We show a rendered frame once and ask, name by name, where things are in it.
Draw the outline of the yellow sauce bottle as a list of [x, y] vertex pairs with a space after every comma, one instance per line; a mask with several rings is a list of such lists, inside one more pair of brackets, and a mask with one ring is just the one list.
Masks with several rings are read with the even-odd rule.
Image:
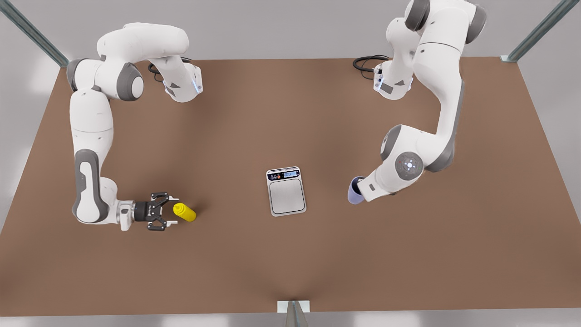
[[195, 211], [184, 203], [175, 203], [173, 205], [173, 213], [187, 222], [193, 222], [197, 218]]

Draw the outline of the silver frame post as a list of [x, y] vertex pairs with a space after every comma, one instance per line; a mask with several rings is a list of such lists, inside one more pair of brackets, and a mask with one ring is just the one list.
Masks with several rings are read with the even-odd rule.
[[10, 2], [10, 0], [0, 0], [0, 12], [2, 12], [16, 27], [22, 31], [36, 46], [38, 46], [45, 54], [47, 54], [56, 64], [58, 64], [61, 68], [66, 68], [69, 64], [68, 58], [60, 51], [49, 39], [45, 37], [21, 13], [19, 9]]
[[517, 63], [529, 52], [580, 0], [561, 0], [542, 21], [508, 55], [500, 56], [501, 62]]
[[278, 301], [277, 313], [286, 314], [285, 327], [309, 327], [305, 313], [310, 312], [309, 300]]

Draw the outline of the purple cup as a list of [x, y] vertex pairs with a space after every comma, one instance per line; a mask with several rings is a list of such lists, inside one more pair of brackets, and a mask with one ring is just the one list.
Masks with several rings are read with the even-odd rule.
[[357, 176], [351, 180], [349, 190], [347, 191], [347, 199], [349, 203], [357, 205], [365, 200], [358, 187], [358, 182], [363, 179], [363, 176]]

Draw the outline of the silver digital kitchen scale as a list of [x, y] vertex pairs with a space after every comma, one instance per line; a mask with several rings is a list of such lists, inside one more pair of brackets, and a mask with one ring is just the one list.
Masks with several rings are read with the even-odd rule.
[[307, 209], [300, 168], [289, 166], [266, 172], [271, 214], [282, 217], [304, 213]]

